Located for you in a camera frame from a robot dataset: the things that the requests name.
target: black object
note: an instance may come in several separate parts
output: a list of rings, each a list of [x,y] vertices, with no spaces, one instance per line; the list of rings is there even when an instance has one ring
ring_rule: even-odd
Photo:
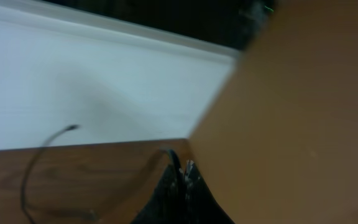
[[[188,161],[183,173],[175,152],[166,152],[172,164],[131,224],[234,223],[215,201],[195,163]]]
[[[235,49],[246,48],[275,0],[42,0]]]

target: wood grain surface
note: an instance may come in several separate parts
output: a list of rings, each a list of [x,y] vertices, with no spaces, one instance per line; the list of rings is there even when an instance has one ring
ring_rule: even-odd
[[[184,139],[51,147],[29,179],[31,214],[37,224],[129,223],[169,162],[159,150],[164,146],[177,152],[182,165],[191,157]],[[19,185],[35,150],[0,151],[0,223],[28,223],[19,206]],[[98,221],[81,218],[90,210]]]

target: green light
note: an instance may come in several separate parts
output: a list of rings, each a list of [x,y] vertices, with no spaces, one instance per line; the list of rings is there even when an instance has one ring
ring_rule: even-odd
[[[271,8],[269,8],[269,7],[267,7],[267,6],[265,6],[265,8],[268,9],[268,10],[270,10],[270,11],[272,11],[272,12],[274,12],[273,9],[271,9]]]

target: wire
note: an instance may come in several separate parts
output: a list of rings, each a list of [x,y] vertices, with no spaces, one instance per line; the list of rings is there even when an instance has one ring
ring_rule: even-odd
[[[70,126],[66,127],[65,129],[63,129],[61,131],[58,131],[57,133],[51,135],[40,146],[39,150],[34,154],[32,159],[27,164],[27,167],[25,168],[22,183],[21,183],[21,186],[20,186],[20,206],[21,206],[21,209],[22,209],[24,215],[27,217],[27,219],[29,220],[29,222],[31,224],[36,224],[36,223],[35,223],[34,219],[31,217],[29,211],[27,211],[27,197],[26,197],[26,194],[25,194],[25,190],[27,188],[27,182],[28,182],[29,176],[31,174],[31,171],[32,171],[35,163],[39,160],[40,156],[47,150],[47,148],[53,142],[53,140],[55,140],[57,137],[59,137],[60,135],[62,135],[66,131],[75,130],[75,129],[78,129],[79,127],[80,126],[77,125],[77,124],[70,125]]]
[[[266,9],[270,10],[271,12],[274,12],[274,10],[272,8],[269,8],[267,6],[265,6]]]
[[[175,153],[174,150],[172,149],[162,149],[163,151],[165,151],[165,153],[168,154],[169,159],[172,163],[175,175],[176,175],[176,180],[177,180],[177,189],[178,189],[178,208],[179,209],[185,209],[186,207],[186,184],[185,184],[185,177],[184,177],[184,172],[181,169],[180,166],[180,160],[179,157],[177,156],[177,154]]]

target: dark background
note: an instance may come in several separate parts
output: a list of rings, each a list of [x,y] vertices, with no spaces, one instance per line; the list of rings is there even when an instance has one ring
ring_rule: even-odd
[[[243,49],[274,0],[44,0],[143,26]]]

